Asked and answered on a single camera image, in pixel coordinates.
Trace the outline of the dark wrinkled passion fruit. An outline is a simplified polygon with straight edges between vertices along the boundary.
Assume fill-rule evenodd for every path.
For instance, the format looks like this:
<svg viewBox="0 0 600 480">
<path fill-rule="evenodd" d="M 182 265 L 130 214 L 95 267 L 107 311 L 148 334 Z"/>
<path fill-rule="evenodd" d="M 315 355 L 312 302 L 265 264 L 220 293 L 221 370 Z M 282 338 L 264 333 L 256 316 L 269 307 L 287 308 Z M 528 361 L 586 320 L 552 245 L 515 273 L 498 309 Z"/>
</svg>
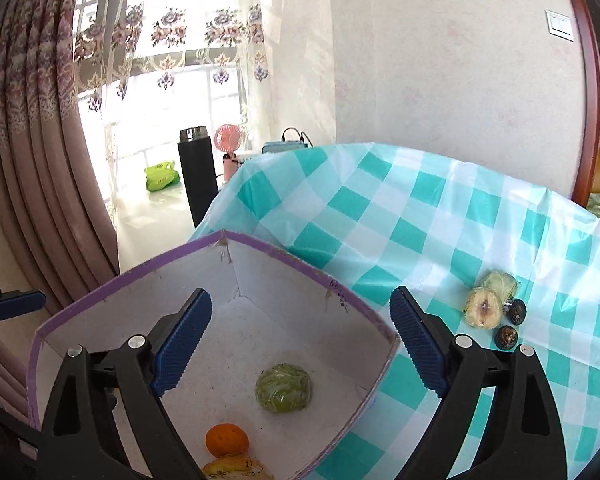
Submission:
<svg viewBox="0 0 600 480">
<path fill-rule="evenodd" d="M 519 326 L 527 317 L 527 306 L 524 300 L 515 298 L 509 305 L 506 316 L 510 324 Z"/>
</svg>

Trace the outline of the halved pear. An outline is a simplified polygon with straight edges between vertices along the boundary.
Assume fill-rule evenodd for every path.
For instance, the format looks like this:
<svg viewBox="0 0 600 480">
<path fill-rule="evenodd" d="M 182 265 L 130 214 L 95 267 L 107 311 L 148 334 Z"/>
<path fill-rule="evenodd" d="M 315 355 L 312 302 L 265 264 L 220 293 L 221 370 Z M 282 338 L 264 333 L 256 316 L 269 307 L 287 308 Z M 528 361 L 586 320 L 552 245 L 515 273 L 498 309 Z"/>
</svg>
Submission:
<svg viewBox="0 0 600 480">
<path fill-rule="evenodd" d="M 464 307 L 465 322 L 475 328 L 492 330 L 499 326 L 503 316 L 503 304 L 498 295 L 485 287 L 474 288 Z"/>
</svg>

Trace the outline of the green kiwi half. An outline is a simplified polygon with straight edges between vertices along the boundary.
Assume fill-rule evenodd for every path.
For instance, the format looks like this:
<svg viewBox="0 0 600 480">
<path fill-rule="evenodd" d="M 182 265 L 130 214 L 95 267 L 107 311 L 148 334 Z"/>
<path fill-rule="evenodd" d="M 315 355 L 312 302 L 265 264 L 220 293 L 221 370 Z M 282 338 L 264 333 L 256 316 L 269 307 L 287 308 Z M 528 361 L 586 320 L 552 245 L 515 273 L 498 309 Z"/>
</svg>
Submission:
<svg viewBox="0 0 600 480">
<path fill-rule="evenodd" d="M 513 275 L 500 270 L 492 270 L 486 274 L 480 286 L 494 292 L 502 304 L 510 304 L 516 296 L 518 282 Z"/>
</svg>

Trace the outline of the orange tangerine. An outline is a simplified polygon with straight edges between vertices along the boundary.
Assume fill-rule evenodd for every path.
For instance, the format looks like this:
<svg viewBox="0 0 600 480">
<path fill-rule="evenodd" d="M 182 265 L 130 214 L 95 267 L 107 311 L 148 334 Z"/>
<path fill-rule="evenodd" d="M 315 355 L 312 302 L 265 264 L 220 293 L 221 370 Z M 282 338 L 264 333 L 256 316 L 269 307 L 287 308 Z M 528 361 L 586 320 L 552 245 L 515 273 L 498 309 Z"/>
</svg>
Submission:
<svg viewBox="0 0 600 480">
<path fill-rule="evenodd" d="M 250 449 L 248 434 L 237 425 L 224 422 L 213 426 L 204 436 L 204 445 L 216 458 L 246 454 Z"/>
</svg>

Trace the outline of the yellow fruit piece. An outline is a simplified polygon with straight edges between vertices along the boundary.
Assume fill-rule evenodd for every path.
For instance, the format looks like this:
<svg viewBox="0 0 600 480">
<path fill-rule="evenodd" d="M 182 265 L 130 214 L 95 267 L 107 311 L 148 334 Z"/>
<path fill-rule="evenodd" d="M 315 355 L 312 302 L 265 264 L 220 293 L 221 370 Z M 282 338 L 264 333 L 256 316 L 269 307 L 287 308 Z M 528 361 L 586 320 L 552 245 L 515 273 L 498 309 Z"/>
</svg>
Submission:
<svg viewBox="0 0 600 480">
<path fill-rule="evenodd" d="M 207 479 L 220 480 L 273 480 L 273 475 L 260 460 L 246 455 L 236 454 L 212 460 L 202 467 Z"/>
</svg>

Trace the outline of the pink patterned curtain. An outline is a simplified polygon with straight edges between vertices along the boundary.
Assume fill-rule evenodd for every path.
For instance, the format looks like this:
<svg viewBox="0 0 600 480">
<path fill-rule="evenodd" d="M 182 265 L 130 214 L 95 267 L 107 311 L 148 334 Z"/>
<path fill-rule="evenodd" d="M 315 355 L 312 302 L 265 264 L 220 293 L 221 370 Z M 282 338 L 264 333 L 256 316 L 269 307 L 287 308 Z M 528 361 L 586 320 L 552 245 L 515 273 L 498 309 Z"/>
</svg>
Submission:
<svg viewBox="0 0 600 480">
<path fill-rule="evenodd" d="M 50 315 L 119 272 L 78 104 L 78 64 L 98 36 L 76 34 L 75 10 L 76 0 L 8 0 L 0 16 L 0 223 Z"/>
</svg>

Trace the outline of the wrapped green fruit in box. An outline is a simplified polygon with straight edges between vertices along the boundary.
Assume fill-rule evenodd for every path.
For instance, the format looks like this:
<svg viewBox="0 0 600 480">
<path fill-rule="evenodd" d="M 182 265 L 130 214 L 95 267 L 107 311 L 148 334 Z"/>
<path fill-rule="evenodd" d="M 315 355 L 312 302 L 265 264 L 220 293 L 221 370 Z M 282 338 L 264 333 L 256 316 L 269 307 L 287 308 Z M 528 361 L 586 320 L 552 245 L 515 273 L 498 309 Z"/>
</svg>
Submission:
<svg viewBox="0 0 600 480">
<path fill-rule="evenodd" d="M 270 413 L 302 411 L 311 403 L 313 382 L 302 367 L 280 363 L 260 374 L 254 395 L 260 407 Z"/>
</svg>

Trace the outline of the purple cardboard box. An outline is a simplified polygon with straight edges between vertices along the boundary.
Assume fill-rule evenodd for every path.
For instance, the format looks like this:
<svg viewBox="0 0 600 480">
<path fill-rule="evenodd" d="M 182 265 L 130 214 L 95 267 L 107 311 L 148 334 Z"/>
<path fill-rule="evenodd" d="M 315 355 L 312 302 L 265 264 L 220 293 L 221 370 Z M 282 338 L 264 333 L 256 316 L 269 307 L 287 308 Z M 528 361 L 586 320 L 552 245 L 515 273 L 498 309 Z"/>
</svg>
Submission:
<svg viewBox="0 0 600 480">
<path fill-rule="evenodd" d="M 196 289 L 212 313 L 163 405 L 193 458 L 210 456 L 221 422 L 248 434 L 250 453 L 276 479 L 306 478 L 364 413 L 399 347 L 388 323 L 346 286 L 288 252 L 221 231 L 152 258 L 41 325 L 27 370 L 30 423 L 39 427 L 67 350 L 115 349 L 147 334 Z M 313 396 L 302 411 L 272 414 L 254 393 L 260 374 L 302 367 Z"/>
</svg>

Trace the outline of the teal checkered tablecloth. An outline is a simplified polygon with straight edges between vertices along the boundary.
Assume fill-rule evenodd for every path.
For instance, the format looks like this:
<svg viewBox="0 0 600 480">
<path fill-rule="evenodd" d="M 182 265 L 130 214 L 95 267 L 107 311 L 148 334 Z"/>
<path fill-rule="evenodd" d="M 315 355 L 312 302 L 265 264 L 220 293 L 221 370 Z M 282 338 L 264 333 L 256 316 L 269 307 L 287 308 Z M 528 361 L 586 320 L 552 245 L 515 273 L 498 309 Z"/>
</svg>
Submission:
<svg viewBox="0 0 600 480">
<path fill-rule="evenodd" d="M 245 162 L 195 235 L 221 230 L 284 248 L 380 313 L 405 286 L 457 333 L 470 290 L 513 275 L 570 477 L 600 448 L 600 219 L 571 200 L 412 148 L 338 144 Z"/>
</svg>

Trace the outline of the green plastic bag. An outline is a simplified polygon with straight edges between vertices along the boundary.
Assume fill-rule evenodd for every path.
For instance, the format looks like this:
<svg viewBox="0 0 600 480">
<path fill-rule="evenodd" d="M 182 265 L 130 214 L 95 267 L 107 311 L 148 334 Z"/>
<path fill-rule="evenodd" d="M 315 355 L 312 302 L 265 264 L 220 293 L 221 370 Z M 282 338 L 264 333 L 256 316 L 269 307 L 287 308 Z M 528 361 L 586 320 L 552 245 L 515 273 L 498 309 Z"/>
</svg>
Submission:
<svg viewBox="0 0 600 480">
<path fill-rule="evenodd" d="M 175 169 L 175 162 L 159 162 L 157 165 L 147 167 L 144 174 L 146 190 L 151 193 L 180 183 L 180 174 Z"/>
</svg>

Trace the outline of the pink handheld fan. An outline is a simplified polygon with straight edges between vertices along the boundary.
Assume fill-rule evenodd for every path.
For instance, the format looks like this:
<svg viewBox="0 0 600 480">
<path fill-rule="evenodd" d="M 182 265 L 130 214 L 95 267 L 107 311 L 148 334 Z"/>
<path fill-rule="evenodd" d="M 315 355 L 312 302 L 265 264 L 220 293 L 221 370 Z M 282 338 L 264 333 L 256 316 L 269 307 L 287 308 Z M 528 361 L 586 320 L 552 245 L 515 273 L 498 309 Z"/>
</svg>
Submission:
<svg viewBox="0 0 600 480">
<path fill-rule="evenodd" d="M 223 177 L 227 183 L 240 166 L 236 151 L 242 145 L 242 132 L 238 125 L 222 125 L 215 131 L 214 145 L 223 153 Z"/>
</svg>

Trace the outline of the teal electronic box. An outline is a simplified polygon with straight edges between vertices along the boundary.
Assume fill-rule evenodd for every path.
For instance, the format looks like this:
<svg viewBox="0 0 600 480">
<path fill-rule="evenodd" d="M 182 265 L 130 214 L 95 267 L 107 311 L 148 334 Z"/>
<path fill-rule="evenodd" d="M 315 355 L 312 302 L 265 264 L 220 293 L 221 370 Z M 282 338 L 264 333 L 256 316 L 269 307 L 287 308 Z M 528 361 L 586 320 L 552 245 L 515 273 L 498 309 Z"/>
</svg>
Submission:
<svg viewBox="0 0 600 480">
<path fill-rule="evenodd" d="M 302 141 L 270 141 L 262 146 L 263 154 L 285 153 L 289 151 L 304 150 L 309 145 Z"/>
</svg>

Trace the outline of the floral lace curtain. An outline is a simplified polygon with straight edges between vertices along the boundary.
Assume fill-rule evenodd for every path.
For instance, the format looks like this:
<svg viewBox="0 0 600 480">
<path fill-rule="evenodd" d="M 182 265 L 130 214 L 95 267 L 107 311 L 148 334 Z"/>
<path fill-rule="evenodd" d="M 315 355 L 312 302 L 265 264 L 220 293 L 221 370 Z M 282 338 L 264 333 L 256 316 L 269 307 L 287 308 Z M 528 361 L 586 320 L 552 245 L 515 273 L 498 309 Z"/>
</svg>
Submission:
<svg viewBox="0 0 600 480">
<path fill-rule="evenodd" d="M 209 67 L 220 86 L 270 76 L 260 0 L 76 0 L 73 26 L 79 94 L 92 113 L 143 74 L 161 90 L 189 65 Z"/>
</svg>

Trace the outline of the red wooden door frame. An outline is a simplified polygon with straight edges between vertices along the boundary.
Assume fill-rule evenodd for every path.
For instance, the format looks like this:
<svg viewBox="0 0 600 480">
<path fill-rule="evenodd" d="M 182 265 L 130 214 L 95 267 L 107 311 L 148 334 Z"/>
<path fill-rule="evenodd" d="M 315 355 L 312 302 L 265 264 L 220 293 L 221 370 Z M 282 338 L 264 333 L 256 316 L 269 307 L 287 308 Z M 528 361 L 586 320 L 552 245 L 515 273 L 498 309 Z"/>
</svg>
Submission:
<svg viewBox="0 0 600 480">
<path fill-rule="evenodd" d="M 570 1 L 580 38 L 585 91 L 580 162 L 571 199 L 585 207 L 592 192 L 600 150 L 600 50 L 586 0 Z"/>
</svg>

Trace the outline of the white wall switch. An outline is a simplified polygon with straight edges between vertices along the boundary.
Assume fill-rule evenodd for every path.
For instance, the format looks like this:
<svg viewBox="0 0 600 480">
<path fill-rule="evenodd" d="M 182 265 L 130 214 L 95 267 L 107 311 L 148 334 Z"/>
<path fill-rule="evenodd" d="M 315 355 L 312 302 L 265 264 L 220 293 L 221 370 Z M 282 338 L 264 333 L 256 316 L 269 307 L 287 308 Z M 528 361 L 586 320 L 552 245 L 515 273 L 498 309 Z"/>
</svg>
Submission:
<svg viewBox="0 0 600 480">
<path fill-rule="evenodd" d="M 575 42 L 571 18 L 551 10 L 545 11 L 548 33 L 552 36 Z"/>
</svg>

